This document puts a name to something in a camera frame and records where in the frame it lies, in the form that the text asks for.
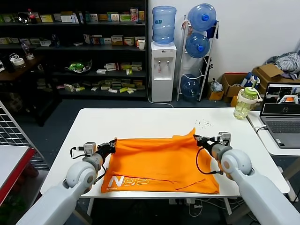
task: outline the white cup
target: white cup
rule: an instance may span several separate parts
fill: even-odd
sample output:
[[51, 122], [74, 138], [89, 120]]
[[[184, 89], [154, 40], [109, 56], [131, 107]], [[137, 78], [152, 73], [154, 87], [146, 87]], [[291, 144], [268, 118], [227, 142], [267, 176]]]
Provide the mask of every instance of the white cup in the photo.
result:
[[138, 40], [137, 42], [139, 43], [139, 49], [144, 50], [146, 41], [145, 40]]

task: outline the water bottle rack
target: water bottle rack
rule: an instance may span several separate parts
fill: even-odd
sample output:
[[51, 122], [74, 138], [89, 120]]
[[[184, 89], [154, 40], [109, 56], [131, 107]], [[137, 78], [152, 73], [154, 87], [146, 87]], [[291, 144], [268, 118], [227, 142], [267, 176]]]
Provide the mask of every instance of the water bottle rack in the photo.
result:
[[[184, 54], [188, 54], [187, 51], [186, 51], [185, 46], [186, 46], [186, 41], [187, 41], [187, 37], [188, 37], [188, 31], [192, 27], [191, 23], [187, 20], [187, 16], [186, 15], [184, 15], [184, 22], [186, 22], [186, 26], [185, 26], [185, 28], [182, 28], [182, 39], [181, 39], [181, 46], [180, 46], [180, 70], [179, 70], [179, 73], [178, 73], [178, 76], [177, 76], [179, 78], [178, 87], [177, 87], [177, 101], [179, 101], [179, 95], [182, 94], [181, 93], [181, 89], [180, 89], [180, 85], [181, 85], [181, 78], [183, 76], [185, 76], [185, 74], [183, 74], [183, 69], [184, 68], [188, 68], [188, 67], [184, 67], [183, 66], [182, 59], [183, 59], [183, 55]], [[199, 76], [196, 77], [196, 78], [189, 78], [191, 80], [196, 80], [196, 79], [200, 79], [200, 77], [204, 77], [202, 79], [202, 83], [200, 83], [201, 89], [200, 89], [200, 95], [199, 95], [198, 101], [201, 101], [201, 96], [202, 96], [203, 88], [204, 88], [204, 85], [205, 85], [206, 76], [207, 76], [207, 73], [208, 73], [208, 70], [209, 70], [209, 66], [210, 66], [211, 50], [212, 50], [213, 43], [214, 43], [214, 40], [216, 39], [218, 28], [219, 28], [219, 21], [217, 21], [216, 25], [214, 25], [213, 27], [216, 27], [216, 28], [215, 28], [213, 39], [210, 41], [210, 50], [206, 54], [206, 56], [207, 55], [209, 56], [208, 57], [208, 61], [206, 61], [205, 56], [202, 57], [202, 59], [206, 63], [205, 73], [203, 75], [202, 72], [201, 72], [201, 69], [198, 68], [198, 70], [199, 70]]]

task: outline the orange shirt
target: orange shirt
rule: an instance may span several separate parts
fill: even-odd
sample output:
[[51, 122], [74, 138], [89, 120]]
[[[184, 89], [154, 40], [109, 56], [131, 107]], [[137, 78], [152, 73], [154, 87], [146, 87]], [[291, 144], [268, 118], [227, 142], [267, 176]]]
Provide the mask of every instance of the orange shirt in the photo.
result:
[[[196, 167], [199, 147], [188, 135], [172, 138], [118, 139], [104, 176], [102, 193], [109, 191], [168, 191], [218, 194], [213, 175], [204, 175]], [[211, 156], [201, 150], [198, 164], [210, 171]]]

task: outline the green bottle cap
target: green bottle cap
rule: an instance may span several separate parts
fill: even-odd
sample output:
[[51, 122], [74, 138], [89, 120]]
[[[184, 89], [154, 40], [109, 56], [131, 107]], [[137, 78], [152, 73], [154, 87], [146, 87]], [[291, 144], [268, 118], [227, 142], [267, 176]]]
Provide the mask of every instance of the green bottle cap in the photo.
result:
[[257, 96], [257, 92], [256, 92], [256, 89], [255, 88], [250, 88], [250, 87], [246, 87], [244, 92], [247, 94], [247, 95], [250, 95], [250, 96]]

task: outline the water cooler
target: water cooler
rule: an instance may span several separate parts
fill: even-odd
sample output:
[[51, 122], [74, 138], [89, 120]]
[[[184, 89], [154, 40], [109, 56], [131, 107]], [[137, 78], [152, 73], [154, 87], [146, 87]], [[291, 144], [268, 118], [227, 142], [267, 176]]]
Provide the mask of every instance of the water cooler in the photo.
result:
[[151, 42], [152, 102], [171, 102], [176, 61], [174, 42], [158, 45]]

